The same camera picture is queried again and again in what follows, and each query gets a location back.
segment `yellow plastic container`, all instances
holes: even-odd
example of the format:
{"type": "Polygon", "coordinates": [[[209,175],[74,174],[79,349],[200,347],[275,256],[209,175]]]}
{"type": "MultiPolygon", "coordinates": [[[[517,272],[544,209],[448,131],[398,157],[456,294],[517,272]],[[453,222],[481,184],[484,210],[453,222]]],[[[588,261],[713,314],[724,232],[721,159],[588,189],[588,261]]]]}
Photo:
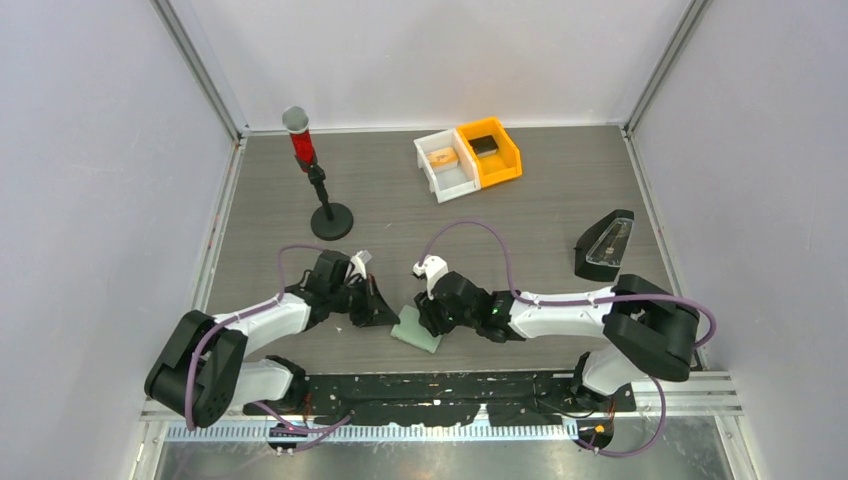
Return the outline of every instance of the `yellow plastic container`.
{"type": "Polygon", "coordinates": [[[497,117],[484,118],[476,122],[468,123],[456,128],[460,138],[465,143],[471,157],[477,164],[480,175],[480,186],[482,188],[512,180],[521,176],[521,152],[506,134],[503,125],[497,117]],[[477,158],[474,149],[471,148],[469,139],[491,135],[498,144],[498,151],[483,158],[477,158]]]}

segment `wood grain surface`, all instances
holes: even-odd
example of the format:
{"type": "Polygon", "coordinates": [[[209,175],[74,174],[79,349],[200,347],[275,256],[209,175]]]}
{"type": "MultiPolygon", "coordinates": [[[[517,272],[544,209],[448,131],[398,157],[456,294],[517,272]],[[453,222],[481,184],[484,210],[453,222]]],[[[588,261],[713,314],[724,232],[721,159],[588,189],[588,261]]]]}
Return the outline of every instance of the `wood grain surface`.
{"type": "MultiPolygon", "coordinates": [[[[636,224],[623,273],[636,273],[668,289],[651,224],[624,142],[616,127],[513,129],[524,175],[443,204],[429,193],[416,167],[414,138],[430,132],[313,135],[332,201],[353,211],[353,231],[337,242],[312,236],[318,207],[312,186],[295,164],[288,136],[254,136],[247,144],[207,311],[228,312],[270,298],[279,289],[277,250],[309,243],[350,255],[367,249],[368,264],[384,297],[400,311],[424,289],[411,275],[427,240],[449,222],[473,218],[497,228],[513,257],[518,288],[567,293],[601,288],[573,274],[572,248],[594,222],[616,208],[633,210],[636,224]]],[[[436,244],[447,260],[478,286],[505,289],[497,242],[476,226],[460,226],[436,244]]],[[[316,252],[284,257],[286,283],[311,268],[316,252]]],[[[547,337],[495,344],[456,329],[431,355],[389,337],[390,327],[357,329],[346,316],[282,338],[254,356],[276,354],[310,373],[429,372],[573,368],[577,358],[605,341],[547,337]]]]}

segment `white plastic container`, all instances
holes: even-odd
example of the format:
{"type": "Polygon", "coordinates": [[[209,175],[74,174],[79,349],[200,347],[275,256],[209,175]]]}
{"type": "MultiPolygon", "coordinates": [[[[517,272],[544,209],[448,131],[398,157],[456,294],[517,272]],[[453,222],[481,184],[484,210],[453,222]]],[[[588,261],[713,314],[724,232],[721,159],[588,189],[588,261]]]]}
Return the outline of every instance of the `white plastic container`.
{"type": "Polygon", "coordinates": [[[480,176],[477,164],[471,158],[465,143],[459,138],[456,129],[445,130],[413,140],[418,151],[418,168],[424,170],[430,191],[436,195],[439,203],[453,200],[480,190],[480,176]],[[453,167],[434,172],[427,160],[427,154],[445,147],[453,147],[459,161],[453,167]]]}

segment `green sponge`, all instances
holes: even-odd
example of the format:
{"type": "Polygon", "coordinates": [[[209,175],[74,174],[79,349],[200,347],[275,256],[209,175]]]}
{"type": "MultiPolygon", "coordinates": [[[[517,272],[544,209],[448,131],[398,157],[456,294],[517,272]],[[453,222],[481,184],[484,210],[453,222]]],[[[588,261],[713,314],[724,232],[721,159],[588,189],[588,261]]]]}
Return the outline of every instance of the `green sponge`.
{"type": "Polygon", "coordinates": [[[402,342],[406,342],[413,347],[418,347],[421,350],[426,350],[430,353],[436,353],[439,348],[439,342],[442,341],[442,336],[433,337],[426,328],[418,323],[418,317],[421,314],[417,309],[404,305],[400,311],[400,324],[392,327],[390,335],[402,342]]]}

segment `white wall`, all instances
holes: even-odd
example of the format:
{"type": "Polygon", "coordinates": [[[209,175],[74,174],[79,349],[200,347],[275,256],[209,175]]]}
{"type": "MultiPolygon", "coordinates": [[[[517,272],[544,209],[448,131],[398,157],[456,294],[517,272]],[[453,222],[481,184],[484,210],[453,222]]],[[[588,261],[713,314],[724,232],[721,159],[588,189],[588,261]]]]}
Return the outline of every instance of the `white wall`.
{"type": "Polygon", "coordinates": [[[848,4],[713,2],[636,133],[769,478],[848,469],[848,4]]]}
{"type": "Polygon", "coordinates": [[[149,2],[4,2],[0,465],[119,478],[231,144],[149,2]]]}
{"type": "Polygon", "coordinates": [[[623,123],[689,0],[191,0],[253,130],[623,123]]]}

